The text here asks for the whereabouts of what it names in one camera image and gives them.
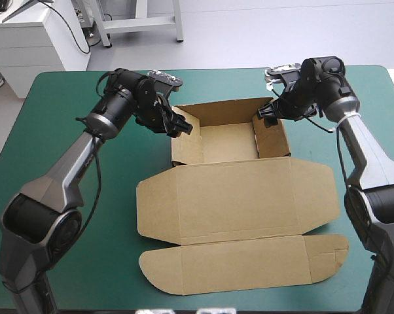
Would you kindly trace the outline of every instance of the white floor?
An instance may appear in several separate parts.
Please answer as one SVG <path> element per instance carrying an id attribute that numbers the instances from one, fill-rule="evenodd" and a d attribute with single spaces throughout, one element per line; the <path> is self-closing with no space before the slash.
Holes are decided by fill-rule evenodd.
<path id="1" fill-rule="evenodd" d="M 102 1 L 113 18 L 134 8 Z M 112 48 L 93 47 L 88 70 L 266 67 L 337 55 L 390 68 L 394 81 L 394 0 L 182 0 L 182 11 L 183 43 L 175 30 L 113 35 Z M 151 16 L 170 12 L 170 0 L 149 0 Z M 0 88 L 0 152 L 22 102 Z"/>

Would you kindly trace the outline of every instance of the white cabinet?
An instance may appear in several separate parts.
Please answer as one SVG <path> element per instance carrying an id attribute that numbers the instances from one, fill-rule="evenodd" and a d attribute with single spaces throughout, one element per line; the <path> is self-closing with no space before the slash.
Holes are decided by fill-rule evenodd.
<path id="1" fill-rule="evenodd" d="M 38 74 L 84 71 L 90 58 L 90 54 L 78 49 L 63 20 L 42 3 L 3 24 L 2 20 L 22 3 L 14 0 L 11 8 L 0 15 L 0 72 L 19 98 L 27 96 Z M 87 51 L 71 0 L 55 0 L 52 6 L 67 20 L 77 42 Z"/>

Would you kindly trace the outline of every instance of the table surface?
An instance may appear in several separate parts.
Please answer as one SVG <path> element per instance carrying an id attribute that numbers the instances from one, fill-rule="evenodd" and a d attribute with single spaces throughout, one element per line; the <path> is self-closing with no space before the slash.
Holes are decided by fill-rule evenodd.
<path id="1" fill-rule="evenodd" d="M 171 104 L 271 96 L 263 69 L 168 71 L 184 80 Z M 27 181 L 41 176 L 79 136 L 85 116 L 96 104 L 102 72 L 39 75 L 0 155 L 0 214 Z M 362 102 L 361 114 L 371 132 L 394 159 L 394 85 L 383 67 L 347 68 L 347 78 Z M 325 119 L 321 123 L 332 126 Z M 170 139 L 155 135 L 133 120 L 100 151 L 103 191 L 94 218 L 77 244 L 49 278 L 61 309 L 137 309 L 228 306 L 241 310 L 354 311 L 363 299 L 372 266 L 342 206 L 344 185 L 334 135 L 307 121 L 286 121 L 292 156 L 334 169 L 340 218 L 311 233 L 344 234 L 350 251 L 342 269 L 314 285 L 173 296 L 154 288 L 138 266 L 143 251 L 172 246 L 141 237 L 136 229 L 135 188 L 139 181 L 170 167 Z M 345 151 L 348 167 L 348 154 Z M 81 183 L 88 214 L 96 191 L 96 172 Z M 12 307 L 0 279 L 0 307 Z"/>

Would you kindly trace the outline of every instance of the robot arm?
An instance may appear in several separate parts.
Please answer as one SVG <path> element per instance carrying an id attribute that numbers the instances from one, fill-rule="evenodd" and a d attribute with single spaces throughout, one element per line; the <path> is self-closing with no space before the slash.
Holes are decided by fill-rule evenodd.
<path id="1" fill-rule="evenodd" d="M 19 314 L 57 312 L 45 272 L 84 230 L 77 210 L 83 206 L 79 182 L 105 141 L 116 137 L 131 115 L 138 124 L 171 137 L 192 130 L 168 103 L 171 91 L 182 85 L 180 79 L 159 71 L 146 76 L 125 69 L 108 72 L 99 82 L 105 77 L 100 101 L 79 119 L 84 132 L 45 175 L 23 185 L 0 217 L 0 274 Z"/>
<path id="2" fill-rule="evenodd" d="M 365 249 L 376 253 L 360 313 L 394 314 L 394 161 L 361 120 L 344 63 L 337 57 L 306 59 L 302 65 L 269 68 L 265 79 L 267 89 L 285 86 L 259 109 L 266 126 L 277 118 L 297 121 L 317 113 L 337 123 L 337 135 L 341 131 L 354 163 L 348 178 L 343 168 L 344 205 Z"/>

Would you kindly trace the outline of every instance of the cardboard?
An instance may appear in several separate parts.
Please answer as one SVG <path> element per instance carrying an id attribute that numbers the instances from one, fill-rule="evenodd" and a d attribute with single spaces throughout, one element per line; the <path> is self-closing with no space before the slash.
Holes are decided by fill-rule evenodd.
<path id="1" fill-rule="evenodd" d="M 216 101 L 173 107 L 193 125 L 171 140 L 173 165 L 254 160 L 290 155 L 284 126 L 266 128 L 256 116 L 272 98 Z"/>
<path id="2" fill-rule="evenodd" d="M 140 256 L 156 288 L 186 295 L 304 285 L 341 267 L 345 237 L 303 235 L 339 215 L 332 169 L 289 157 L 281 121 L 265 128 L 256 117 L 270 100 L 173 108 L 194 127 L 171 140 L 179 167 L 137 187 L 139 233 L 180 245 Z"/>
<path id="3" fill-rule="evenodd" d="M 316 283 L 347 253 L 341 235 L 294 235 L 148 251 L 139 265 L 156 288 L 187 295 Z"/>
<path id="4" fill-rule="evenodd" d="M 137 187 L 139 233 L 180 245 L 300 235 L 339 212 L 332 169 L 291 157 L 180 166 Z"/>

